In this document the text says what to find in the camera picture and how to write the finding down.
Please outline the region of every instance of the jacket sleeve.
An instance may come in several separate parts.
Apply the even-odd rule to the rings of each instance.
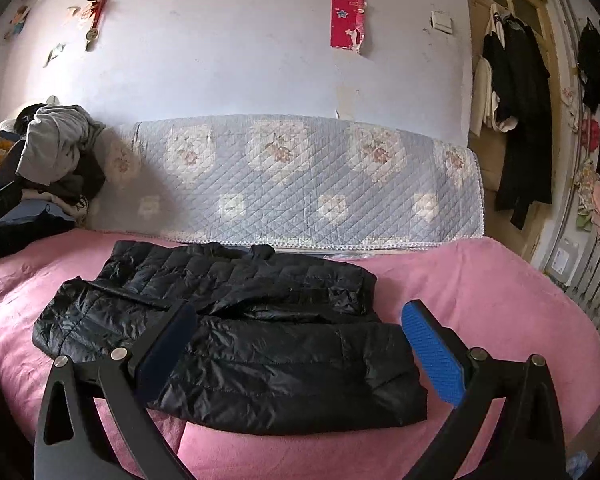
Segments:
[[[509,61],[497,35],[492,32],[484,38],[482,56],[491,65],[491,88],[500,100],[495,111],[495,119],[501,123],[511,116],[517,117],[516,94]]]

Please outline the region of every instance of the light switch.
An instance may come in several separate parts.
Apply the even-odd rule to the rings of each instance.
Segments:
[[[447,34],[452,34],[454,31],[451,25],[451,18],[438,10],[431,11],[431,25],[436,30],[441,30]]]

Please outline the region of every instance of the metal bolt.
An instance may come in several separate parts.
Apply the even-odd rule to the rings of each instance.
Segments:
[[[486,361],[489,354],[484,348],[480,348],[479,346],[474,346],[469,350],[469,357],[475,361]]]
[[[56,357],[56,360],[54,361],[54,366],[56,368],[62,368],[68,362],[69,362],[69,358],[66,355],[59,355],[58,357]]]
[[[531,356],[531,362],[536,366],[544,366],[546,364],[546,359],[540,354],[533,354]]]
[[[87,31],[87,36],[86,36],[87,41],[93,41],[93,40],[95,40],[98,37],[98,34],[99,34],[99,31],[98,31],[97,28],[90,28]]]
[[[123,346],[119,346],[113,352],[111,352],[111,358],[114,361],[122,361],[122,359],[126,358],[129,354],[129,350],[124,348]]]

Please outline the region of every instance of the door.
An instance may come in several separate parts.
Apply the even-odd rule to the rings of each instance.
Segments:
[[[469,0],[472,57],[474,69],[482,55],[484,33],[489,21],[489,9],[492,3],[500,6],[501,10],[511,12],[514,16],[529,25],[536,35],[538,46],[544,59],[544,64],[550,73],[549,86],[554,124],[554,163],[557,160],[558,128],[560,126],[560,83],[558,79],[555,43],[549,17],[546,12],[546,0]],[[538,243],[538,238],[544,225],[544,220],[550,211],[550,206],[534,202],[529,208],[526,222],[522,231],[510,223],[511,211],[496,211],[494,201],[500,186],[502,167],[507,137],[502,132],[496,132],[485,124],[479,133],[469,134],[469,147],[478,156],[485,199],[485,234],[495,238],[510,250],[530,261]]]

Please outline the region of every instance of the blue gripper pad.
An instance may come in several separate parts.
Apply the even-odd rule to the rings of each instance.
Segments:
[[[445,402],[457,407],[464,396],[464,369],[414,301],[402,308],[402,330]]]

